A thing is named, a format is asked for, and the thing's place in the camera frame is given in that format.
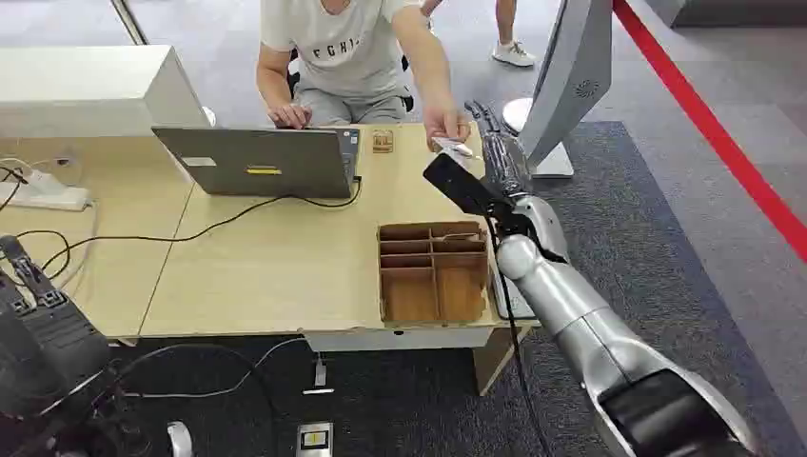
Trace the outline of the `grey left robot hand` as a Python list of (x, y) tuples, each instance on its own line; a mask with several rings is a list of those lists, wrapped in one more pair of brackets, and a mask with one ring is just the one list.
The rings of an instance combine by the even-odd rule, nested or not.
[(108, 340), (12, 235), (1, 251), (31, 300), (1, 273), (1, 413), (39, 415), (101, 373)]

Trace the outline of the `person's left hand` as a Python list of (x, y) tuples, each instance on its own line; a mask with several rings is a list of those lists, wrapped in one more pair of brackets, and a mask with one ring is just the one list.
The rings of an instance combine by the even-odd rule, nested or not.
[(426, 132), (426, 144), (432, 151), (438, 151), (438, 139), (456, 140), (464, 143), (470, 127), (464, 115), (453, 102), (441, 105), (427, 104), (423, 109), (423, 126)]

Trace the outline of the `person's right hand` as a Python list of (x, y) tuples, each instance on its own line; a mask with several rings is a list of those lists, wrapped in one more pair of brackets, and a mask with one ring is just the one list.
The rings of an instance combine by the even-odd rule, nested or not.
[(310, 108), (294, 103), (268, 108), (267, 114), (278, 129), (304, 129), (312, 117)]

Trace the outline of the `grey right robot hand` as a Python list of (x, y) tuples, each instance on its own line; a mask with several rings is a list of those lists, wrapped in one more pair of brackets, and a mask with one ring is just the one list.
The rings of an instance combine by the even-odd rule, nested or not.
[(531, 195), (531, 178), (519, 140), (488, 106), (476, 100), (466, 101), (464, 106), (480, 124), (482, 156), (490, 188), (509, 199)]

